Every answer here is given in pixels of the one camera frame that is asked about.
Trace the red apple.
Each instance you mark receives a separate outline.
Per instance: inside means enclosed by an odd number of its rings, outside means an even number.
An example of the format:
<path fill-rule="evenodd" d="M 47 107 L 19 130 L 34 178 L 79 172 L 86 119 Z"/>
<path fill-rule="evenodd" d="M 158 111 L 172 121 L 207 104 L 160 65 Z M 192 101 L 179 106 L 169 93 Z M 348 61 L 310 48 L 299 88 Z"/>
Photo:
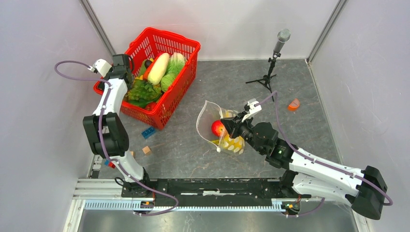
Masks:
<path fill-rule="evenodd" d="M 215 136 L 219 138 L 224 137 L 227 134 L 227 131 L 225 130 L 225 127 L 220 120 L 216 120 L 212 123 L 211 131 Z"/>

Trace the yellow banana bunch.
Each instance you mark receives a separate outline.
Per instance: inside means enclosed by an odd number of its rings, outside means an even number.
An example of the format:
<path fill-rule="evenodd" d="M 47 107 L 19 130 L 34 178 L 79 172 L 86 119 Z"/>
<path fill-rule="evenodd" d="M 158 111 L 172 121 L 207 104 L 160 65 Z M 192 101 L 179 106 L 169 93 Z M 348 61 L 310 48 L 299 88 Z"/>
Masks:
<path fill-rule="evenodd" d="M 228 118 L 236 116 L 238 112 L 234 110 L 221 109 L 219 112 L 219 118 Z M 209 131 L 211 132 L 211 143 L 216 146 L 217 152 L 227 152 L 234 155 L 240 155 L 244 152 L 245 141 L 242 137 L 238 136 L 237 138 L 231 139 L 227 133 L 224 137 L 217 137 L 211 131 L 211 125 L 209 126 Z"/>

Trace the clear polka dot zip bag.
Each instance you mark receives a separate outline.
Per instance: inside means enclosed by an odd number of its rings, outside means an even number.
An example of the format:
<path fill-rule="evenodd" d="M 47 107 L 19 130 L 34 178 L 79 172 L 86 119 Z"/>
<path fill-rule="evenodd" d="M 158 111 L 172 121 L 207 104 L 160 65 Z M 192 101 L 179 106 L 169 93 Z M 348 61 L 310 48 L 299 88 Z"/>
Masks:
<path fill-rule="evenodd" d="M 202 139 L 207 141 L 214 150 L 229 155 L 241 155 L 245 150 L 245 141 L 242 137 L 230 138 L 221 120 L 234 117 L 236 110 L 220 107 L 218 104 L 205 101 L 196 120 L 196 130 Z"/>

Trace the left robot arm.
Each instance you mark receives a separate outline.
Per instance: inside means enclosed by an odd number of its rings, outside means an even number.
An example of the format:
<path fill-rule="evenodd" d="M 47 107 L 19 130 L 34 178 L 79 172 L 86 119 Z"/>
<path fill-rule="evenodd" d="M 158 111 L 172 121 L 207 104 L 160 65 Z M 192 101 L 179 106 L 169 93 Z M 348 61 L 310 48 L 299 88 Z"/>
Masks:
<path fill-rule="evenodd" d="M 152 184 L 145 169 L 132 156 L 128 134 L 118 116 L 134 80 L 132 58 L 117 54 L 113 56 L 113 64 L 99 59 L 92 69 L 102 76 L 103 94 L 93 114 L 83 118 L 91 151 L 121 172 L 123 176 L 116 177 L 115 181 L 122 186 L 123 195 L 146 197 L 152 191 Z"/>

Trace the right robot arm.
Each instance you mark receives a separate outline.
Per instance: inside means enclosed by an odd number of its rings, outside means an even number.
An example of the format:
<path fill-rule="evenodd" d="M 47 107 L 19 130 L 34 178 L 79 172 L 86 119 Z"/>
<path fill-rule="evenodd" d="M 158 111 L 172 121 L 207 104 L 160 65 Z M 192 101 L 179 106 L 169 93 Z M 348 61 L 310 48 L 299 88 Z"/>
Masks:
<path fill-rule="evenodd" d="M 253 126 L 250 118 L 242 119 L 244 115 L 223 118 L 221 123 L 230 138 L 242 137 L 271 166 L 285 169 L 279 183 L 283 196 L 318 196 L 350 206 L 366 218 L 381 218 L 387 185 L 377 168 L 353 168 L 317 157 L 280 139 L 271 123 Z"/>

